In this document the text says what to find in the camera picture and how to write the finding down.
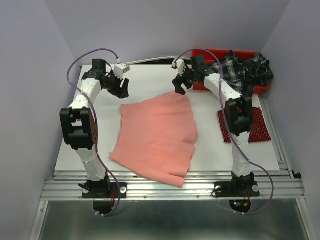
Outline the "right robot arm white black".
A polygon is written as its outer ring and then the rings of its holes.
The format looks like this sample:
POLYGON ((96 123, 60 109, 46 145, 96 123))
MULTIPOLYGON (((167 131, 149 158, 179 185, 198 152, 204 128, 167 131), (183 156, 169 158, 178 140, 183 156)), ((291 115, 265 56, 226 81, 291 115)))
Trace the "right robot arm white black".
POLYGON ((219 99, 224 124, 231 139, 233 163, 230 189, 233 194, 242 195, 255 182, 250 160, 245 153, 254 122, 252 98, 244 97, 223 79, 220 61, 217 61, 219 71, 216 73, 206 64, 204 55, 193 56, 190 59, 191 67, 179 57, 171 64, 171 67, 178 71, 172 81, 175 92, 185 95, 186 91, 182 86, 190 89, 195 83, 200 83, 219 99))

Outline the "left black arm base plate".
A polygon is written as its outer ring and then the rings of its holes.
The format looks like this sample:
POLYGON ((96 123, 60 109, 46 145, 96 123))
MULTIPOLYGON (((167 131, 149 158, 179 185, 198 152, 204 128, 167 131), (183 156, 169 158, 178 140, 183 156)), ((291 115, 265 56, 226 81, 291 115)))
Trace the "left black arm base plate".
POLYGON ((110 217, 115 214, 120 200, 127 198, 126 182, 86 181, 79 183, 82 198, 93 200, 92 208, 96 216, 110 217))

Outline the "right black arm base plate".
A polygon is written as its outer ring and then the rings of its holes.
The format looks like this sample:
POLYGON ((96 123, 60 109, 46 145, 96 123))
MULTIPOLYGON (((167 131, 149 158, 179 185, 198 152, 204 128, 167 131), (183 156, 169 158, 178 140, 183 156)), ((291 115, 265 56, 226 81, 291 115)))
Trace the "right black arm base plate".
POLYGON ((231 181, 214 183, 211 196, 217 199, 230 198, 229 205, 236 213, 248 214, 251 209, 251 198, 259 197, 260 189, 256 181, 249 185, 236 186, 231 181))

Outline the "pink pleated skirt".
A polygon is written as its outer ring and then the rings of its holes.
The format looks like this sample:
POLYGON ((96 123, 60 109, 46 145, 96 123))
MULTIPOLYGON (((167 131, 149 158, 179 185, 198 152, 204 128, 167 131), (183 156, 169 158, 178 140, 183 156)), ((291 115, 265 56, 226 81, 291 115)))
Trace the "pink pleated skirt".
POLYGON ((173 91, 120 107, 118 140, 110 159, 151 181, 184 185, 195 152, 191 102, 173 91))

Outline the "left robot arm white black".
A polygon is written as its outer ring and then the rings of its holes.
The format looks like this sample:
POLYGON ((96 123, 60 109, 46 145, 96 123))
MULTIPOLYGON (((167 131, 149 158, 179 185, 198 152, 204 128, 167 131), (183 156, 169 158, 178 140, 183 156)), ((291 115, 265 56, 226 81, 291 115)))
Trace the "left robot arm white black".
POLYGON ((78 94, 67 108, 60 110, 59 117, 64 142, 79 156, 87 174, 87 180, 96 182, 94 191, 100 197, 111 193, 111 184, 104 179, 107 170, 98 158, 98 124, 93 110, 94 102, 102 90, 119 99, 129 97, 129 79, 124 78, 130 66, 119 59, 107 72, 107 62, 93 59, 91 69, 84 73, 78 94))

